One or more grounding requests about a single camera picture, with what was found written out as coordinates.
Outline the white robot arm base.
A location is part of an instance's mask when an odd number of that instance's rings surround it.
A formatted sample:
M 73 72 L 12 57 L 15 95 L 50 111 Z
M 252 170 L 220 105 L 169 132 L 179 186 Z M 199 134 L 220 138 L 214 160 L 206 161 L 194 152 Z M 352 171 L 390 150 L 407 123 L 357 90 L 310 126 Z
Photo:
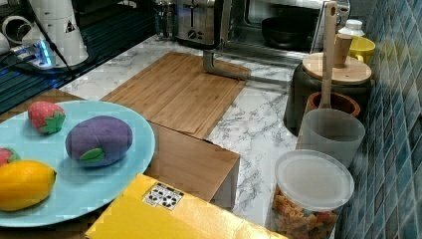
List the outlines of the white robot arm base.
M 84 62 L 89 54 L 77 26 L 72 0 L 29 2 L 36 22 L 22 43 L 35 49 L 37 57 L 30 64 L 48 70 Z

